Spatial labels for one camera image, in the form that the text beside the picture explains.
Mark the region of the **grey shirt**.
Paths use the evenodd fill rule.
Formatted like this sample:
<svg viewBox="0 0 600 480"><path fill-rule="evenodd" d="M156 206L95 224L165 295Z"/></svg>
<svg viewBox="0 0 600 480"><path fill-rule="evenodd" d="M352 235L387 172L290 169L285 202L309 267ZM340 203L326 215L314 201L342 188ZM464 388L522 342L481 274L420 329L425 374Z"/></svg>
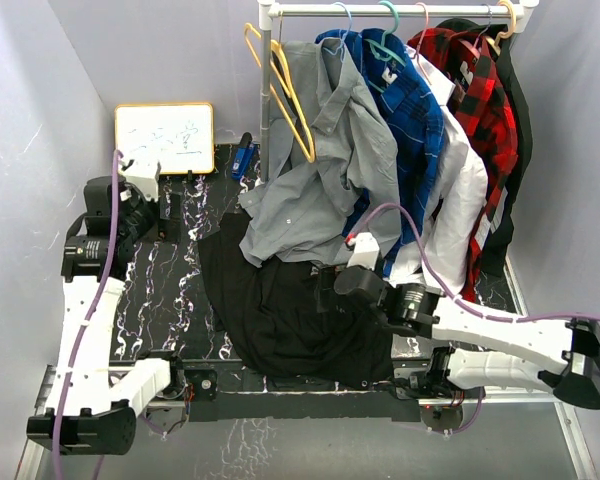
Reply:
<svg viewBox="0 0 600 480"><path fill-rule="evenodd" d="M339 42L288 41L283 51L316 152L308 162L286 120L271 115L269 179L239 197L251 220L240 249L254 266L344 264L342 235L366 194L369 207L399 200L397 144L350 54Z"/></svg>

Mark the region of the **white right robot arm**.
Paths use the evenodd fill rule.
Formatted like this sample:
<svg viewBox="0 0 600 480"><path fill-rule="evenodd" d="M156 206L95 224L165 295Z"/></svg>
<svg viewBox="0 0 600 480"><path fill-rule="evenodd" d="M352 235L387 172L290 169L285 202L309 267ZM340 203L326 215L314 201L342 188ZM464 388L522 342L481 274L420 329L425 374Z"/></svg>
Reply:
<svg viewBox="0 0 600 480"><path fill-rule="evenodd" d="M398 383L446 397L485 387L538 390L600 410L600 321L577 314L528 319L454 300L419 283L392 286L361 267L318 272L320 312L341 310L392 335L436 342L428 366Z"/></svg>

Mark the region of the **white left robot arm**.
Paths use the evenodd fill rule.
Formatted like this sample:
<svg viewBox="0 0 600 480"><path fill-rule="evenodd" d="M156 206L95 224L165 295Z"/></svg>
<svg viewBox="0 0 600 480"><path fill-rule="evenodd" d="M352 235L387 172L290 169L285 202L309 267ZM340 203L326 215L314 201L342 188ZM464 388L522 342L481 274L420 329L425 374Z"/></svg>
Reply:
<svg viewBox="0 0 600 480"><path fill-rule="evenodd" d="M64 320L50 393L28 418L29 440L60 455L124 455L138 417L160 394L182 395L178 354L150 350L111 380L110 344L134 246L178 229L160 212L159 178L122 174L91 179L86 211L68 229L63 250Z"/></svg>

